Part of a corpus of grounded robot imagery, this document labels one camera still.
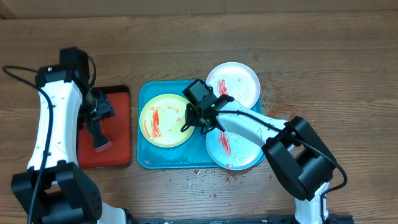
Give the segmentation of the red sponge with dark back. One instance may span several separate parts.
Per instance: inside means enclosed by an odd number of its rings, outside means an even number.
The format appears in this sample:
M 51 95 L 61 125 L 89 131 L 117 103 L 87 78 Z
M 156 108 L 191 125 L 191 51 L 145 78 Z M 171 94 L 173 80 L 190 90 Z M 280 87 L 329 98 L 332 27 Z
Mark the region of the red sponge with dark back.
M 99 121 L 88 122 L 86 124 L 86 128 L 93 138 L 93 147 L 95 152 L 103 151 L 113 145 L 103 132 Z

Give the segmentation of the light blue plate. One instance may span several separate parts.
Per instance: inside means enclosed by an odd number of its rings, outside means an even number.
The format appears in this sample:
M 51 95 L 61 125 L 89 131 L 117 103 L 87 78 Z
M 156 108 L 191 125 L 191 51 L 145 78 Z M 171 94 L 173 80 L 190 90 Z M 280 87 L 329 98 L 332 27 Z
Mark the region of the light blue plate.
M 238 134 L 219 129 L 206 134 L 205 144 L 212 160 L 228 170 L 245 170 L 260 164 L 265 158 L 258 145 Z

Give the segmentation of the yellow-green plate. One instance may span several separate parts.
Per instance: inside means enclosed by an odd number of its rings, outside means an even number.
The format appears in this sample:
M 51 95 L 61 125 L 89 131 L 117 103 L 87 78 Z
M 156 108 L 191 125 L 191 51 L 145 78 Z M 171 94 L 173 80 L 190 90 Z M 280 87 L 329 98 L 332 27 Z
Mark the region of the yellow-green plate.
M 159 147 L 175 147 L 190 138 L 194 128 L 182 132 L 188 100 L 176 94 L 162 94 L 149 100 L 139 116 L 144 138 Z

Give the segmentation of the white plate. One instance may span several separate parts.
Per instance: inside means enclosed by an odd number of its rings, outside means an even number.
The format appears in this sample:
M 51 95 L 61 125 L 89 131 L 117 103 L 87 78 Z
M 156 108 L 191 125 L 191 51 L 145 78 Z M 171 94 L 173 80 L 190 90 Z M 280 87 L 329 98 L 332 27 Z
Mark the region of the white plate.
M 243 63 L 222 63 L 209 73 L 205 82 L 213 88 L 217 97 L 223 94 L 232 96 L 249 109 L 255 106 L 260 97 L 259 78 L 254 70 Z

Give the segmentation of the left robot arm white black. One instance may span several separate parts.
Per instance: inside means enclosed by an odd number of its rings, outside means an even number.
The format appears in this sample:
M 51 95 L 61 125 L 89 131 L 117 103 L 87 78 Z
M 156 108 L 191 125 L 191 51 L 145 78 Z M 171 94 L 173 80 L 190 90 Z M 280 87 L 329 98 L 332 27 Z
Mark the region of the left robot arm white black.
M 126 86 L 93 88 L 87 69 L 53 65 L 37 71 L 40 118 L 27 170 L 11 189 L 29 223 L 132 223 L 124 208 L 102 201 L 86 168 L 131 160 L 130 96 Z

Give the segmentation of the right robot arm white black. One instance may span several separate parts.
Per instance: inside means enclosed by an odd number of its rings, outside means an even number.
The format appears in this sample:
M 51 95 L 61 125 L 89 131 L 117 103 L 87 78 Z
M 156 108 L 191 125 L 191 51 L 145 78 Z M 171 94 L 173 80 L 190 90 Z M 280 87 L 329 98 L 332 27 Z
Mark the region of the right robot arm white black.
M 188 97 L 186 125 L 238 134 L 261 147 L 277 180 L 295 198 L 298 223 L 326 223 L 336 159 L 303 118 L 274 119 L 231 96 Z

